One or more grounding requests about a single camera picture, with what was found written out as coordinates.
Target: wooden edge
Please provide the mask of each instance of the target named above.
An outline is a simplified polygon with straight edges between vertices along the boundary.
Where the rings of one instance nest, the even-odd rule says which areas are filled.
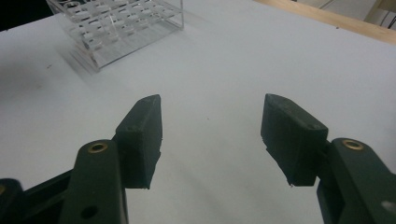
[[[288,12],[305,16],[316,21],[321,21],[342,29],[365,35],[386,43],[396,45],[396,31],[374,25],[368,22],[359,21],[346,16],[341,16],[329,11],[310,7],[290,0],[255,0],[271,7],[278,7]]]

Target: table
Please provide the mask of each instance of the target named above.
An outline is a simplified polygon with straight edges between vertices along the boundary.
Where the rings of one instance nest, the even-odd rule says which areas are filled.
[[[265,150],[267,92],[396,171],[394,46],[245,0],[186,0],[185,20],[98,74],[70,58],[54,18],[0,33],[0,176],[29,189],[71,169],[154,93],[163,154],[151,189],[127,190],[131,223],[322,222],[316,187],[288,186]]]

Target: clear acrylic rack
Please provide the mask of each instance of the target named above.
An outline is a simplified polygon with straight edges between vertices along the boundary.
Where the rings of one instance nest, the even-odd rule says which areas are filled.
[[[95,71],[183,29],[182,0],[47,0]]]

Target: screw hole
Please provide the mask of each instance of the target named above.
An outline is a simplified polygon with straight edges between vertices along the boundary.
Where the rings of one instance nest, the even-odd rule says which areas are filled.
[[[104,143],[98,143],[90,146],[88,152],[90,153],[98,153],[107,149],[107,145]]]
[[[88,206],[84,208],[81,212],[81,217],[84,219],[89,219],[94,217],[98,213],[98,207],[96,206]]]
[[[353,150],[362,150],[364,148],[364,146],[361,143],[349,139],[343,140],[343,144],[345,147]]]

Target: brass insert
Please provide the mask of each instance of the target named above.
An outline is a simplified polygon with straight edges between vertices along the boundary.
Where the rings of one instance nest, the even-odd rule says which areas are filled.
[[[6,191],[6,186],[0,185],[0,195],[2,195]]]
[[[90,146],[90,148],[88,148],[88,152],[89,153],[99,153],[99,152],[103,152],[108,148],[107,144],[105,143],[96,143],[93,144],[92,146]]]
[[[350,139],[343,140],[343,144],[344,144],[345,147],[350,148],[352,150],[362,150],[362,149],[364,149],[364,146],[360,142],[354,141],[354,140],[350,140]]]

